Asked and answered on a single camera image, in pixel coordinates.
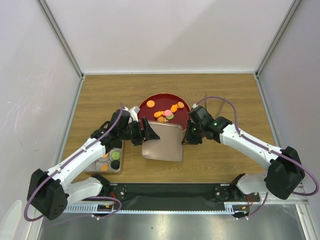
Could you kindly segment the black cookie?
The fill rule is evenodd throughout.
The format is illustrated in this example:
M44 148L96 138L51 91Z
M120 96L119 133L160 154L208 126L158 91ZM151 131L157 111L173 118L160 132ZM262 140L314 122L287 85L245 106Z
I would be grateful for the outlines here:
M113 160L110 163L110 167L114 170L118 170L120 168L121 162L119 160Z

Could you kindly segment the pink metal tin lid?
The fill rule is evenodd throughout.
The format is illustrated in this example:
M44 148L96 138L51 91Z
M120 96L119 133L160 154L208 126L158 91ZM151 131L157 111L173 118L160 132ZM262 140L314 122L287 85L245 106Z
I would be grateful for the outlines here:
M160 137L142 144L141 154L145 159L181 162L184 158L183 128L178 124L149 122L151 128Z

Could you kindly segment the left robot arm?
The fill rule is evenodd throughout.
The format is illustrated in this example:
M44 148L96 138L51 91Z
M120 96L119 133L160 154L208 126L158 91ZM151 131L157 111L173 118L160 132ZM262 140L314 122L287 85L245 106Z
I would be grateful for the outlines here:
M30 178L24 219L28 222L43 217L54 220L76 202L85 199L115 201L110 196L110 181L96 173L87 180L74 179L90 164L129 140L134 146L150 140L159 140L146 117L138 119L138 107L116 110L109 121L96 129L86 142L59 164L44 171L34 171Z

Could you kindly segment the metal tongs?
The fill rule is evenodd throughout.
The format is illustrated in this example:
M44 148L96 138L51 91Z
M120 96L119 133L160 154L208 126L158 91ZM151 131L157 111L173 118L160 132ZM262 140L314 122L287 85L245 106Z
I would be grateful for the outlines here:
M206 110L213 116L218 116L224 107L225 102L220 97L206 96L204 106Z

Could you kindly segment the green sandwich cookie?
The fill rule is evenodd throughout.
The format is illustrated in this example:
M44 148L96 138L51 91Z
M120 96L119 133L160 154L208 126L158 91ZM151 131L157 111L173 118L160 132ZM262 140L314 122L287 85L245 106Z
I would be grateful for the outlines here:
M118 161L121 159L121 153L119 151L113 151L112 154L110 155L110 158L113 161Z

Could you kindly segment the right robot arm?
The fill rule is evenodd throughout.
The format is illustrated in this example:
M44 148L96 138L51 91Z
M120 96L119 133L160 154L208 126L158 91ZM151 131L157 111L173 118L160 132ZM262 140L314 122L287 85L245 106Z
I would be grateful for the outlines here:
M194 104L188 113L183 145L198 145L203 139L213 140L231 147L254 160L266 170L261 174L240 174L230 188L230 195L242 201L250 193L266 191L286 200L305 177L297 151L292 147L281 149L249 135L236 128L225 117L213 118L207 109Z

